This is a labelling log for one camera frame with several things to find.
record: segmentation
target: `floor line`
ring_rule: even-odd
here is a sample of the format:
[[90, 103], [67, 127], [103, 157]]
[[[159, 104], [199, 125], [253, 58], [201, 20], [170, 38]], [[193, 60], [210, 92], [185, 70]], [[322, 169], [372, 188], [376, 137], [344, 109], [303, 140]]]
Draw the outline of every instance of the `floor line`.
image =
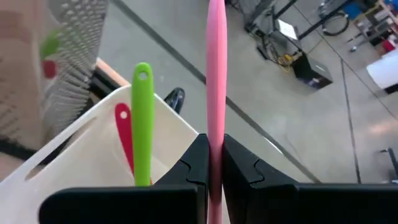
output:
[[351, 135], [351, 145], [353, 147], [353, 154], [354, 154], [354, 164], [355, 164], [355, 173], [356, 173], [356, 180], [359, 184], [361, 184], [361, 173], [359, 172], [359, 162], [358, 162], [358, 155], [356, 153], [356, 144], [355, 144], [355, 135], [354, 135], [354, 127], [353, 127], [353, 117], [351, 114], [351, 107], [349, 105], [349, 98], [348, 98], [348, 89], [347, 89], [347, 82], [346, 82], [346, 73], [344, 71], [344, 60], [341, 58], [341, 74], [343, 75], [343, 83], [344, 83], [344, 94], [346, 98], [347, 104], [347, 114], [348, 114], [348, 126], [349, 126], [349, 134]]
[[[312, 26], [313, 24], [307, 19], [307, 17], [305, 17], [305, 15], [298, 9], [298, 7], [296, 5], [293, 5], [293, 7], [297, 10], [298, 13], [301, 14], [302, 17], [304, 17], [304, 19]], [[332, 49], [332, 51], [334, 51], [337, 56], [344, 61], [344, 63], [346, 64], [346, 66], [354, 73], [354, 75], [360, 80], [360, 82], [372, 93], [372, 95], [377, 99], [377, 101], [384, 107], [384, 109], [387, 110], [387, 112], [396, 120], [398, 121], [397, 116], [383, 103], [383, 101], [376, 95], [375, 92], [372, 91], [372, 89], [365, 83], [364, 80], [362, 80], [362, 78], [354, 71], [353, 68], [351, 68], [351, 66], [348, 64], [348, 62], [346, 62], [343, 57], [337, 52], [337, 50], [331, 46], [331, 44], [329, 43], [329, 41], [326, 40], [326, 38], [319, 33], [319, 31], [315, 30], [315, 32], [318, 33], [318, 35], [326, 42], [327, 45], [329, 45], [329, 47]]]
[[[163, 47], [175, 60], [177, 60], [183, 67], [185, 67], [190, 73], [199, 79], [203, 84], [206, 85], [206, 77], [197, 69], [192, 63], [190, 63], [184, 56], [182, 56], [175, 48], [173, 48], [162, 36], [160, 36], [149, 24], [143, 21], [135, 12], [133, 12], [129, 6], [127, 6], [122, 0], [111, 0], [111, 2], [119, 8], [128, 18], [134, 21], [142, 30], [144, 30], [155, 42]], [[250, 125], [257, 133], [266, 138], [271, 144], [278, 147], [278, 149], [284, 154], [284, 156], [296, 166], [296, 168], [306, 175], [314, 183], [320, 183], [320, 180], [310, 172], [303, 164], [300, 163], [289, 151], [281, 146], [269, 133], [267, 133], [259, 124], [257, 124], [248, 114], [246, 114], [234, 101], [228, 96], [226, 97], [226, 104], [248, 125]]]

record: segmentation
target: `blue object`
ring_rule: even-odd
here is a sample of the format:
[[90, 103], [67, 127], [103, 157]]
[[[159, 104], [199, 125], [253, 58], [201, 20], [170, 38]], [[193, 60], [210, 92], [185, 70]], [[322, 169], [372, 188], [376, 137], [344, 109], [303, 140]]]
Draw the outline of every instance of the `blue object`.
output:
[[398, 0], [384, 0], [384, 3], [387, 5], [392, 4], [392, 7], [394, 7], [393, 9], [398, 9]]
[[354, 20], [357, 16], [362, 14], [362, 11], [360, 10], [358, 4], [356, 2], [353, 2], [346, 7], [344, 7], [344, 12], [348, 15], [348, 19]]

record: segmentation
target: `black plastic holder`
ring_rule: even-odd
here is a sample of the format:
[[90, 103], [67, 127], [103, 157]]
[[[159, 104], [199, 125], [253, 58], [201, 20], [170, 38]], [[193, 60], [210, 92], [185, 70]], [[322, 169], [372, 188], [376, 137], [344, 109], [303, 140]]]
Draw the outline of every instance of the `black plastic holder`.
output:
[[[206, 223], [209, 150], [198, 135], [150, 187], [61, 190], [44, 201], [39, 222]], [[398, 186], [298, 183], [228, 135], [223, 187], [232, 224], [396, 222]]]

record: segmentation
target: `red spatula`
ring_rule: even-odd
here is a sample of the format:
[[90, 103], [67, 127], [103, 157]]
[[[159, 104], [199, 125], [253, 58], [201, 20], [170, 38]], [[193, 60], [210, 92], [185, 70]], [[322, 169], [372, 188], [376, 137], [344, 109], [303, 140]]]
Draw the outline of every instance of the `red spatula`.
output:
[[124, 103], [117, 104], [114, 109], [114, 118], [116, 120], [116, 126], [118, 127], [119, 138], [122, 142], [124, 154], [129, 162], [131, 173], [134, 175], [134, 155], [132, 153], [131, 137], [131, 112], [128, 105]]

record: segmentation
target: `white paper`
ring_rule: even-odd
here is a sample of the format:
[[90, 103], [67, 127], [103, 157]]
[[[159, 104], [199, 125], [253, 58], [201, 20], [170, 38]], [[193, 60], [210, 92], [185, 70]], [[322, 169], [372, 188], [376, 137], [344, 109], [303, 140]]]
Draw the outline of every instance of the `white paper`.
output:
[[382, 89], [398, 83], [398, 54], [373, 62], [366, 67], [370, 77]]
[[294, 30], [294, 27], [292, 25], [290, 25], [287, 22], [284, 22], [280, 19], [278, 19], [278, 23], [279, 23], [279, 31], [282, 34], [284, 34], [287, 37], [297, 40], [296, 31]]

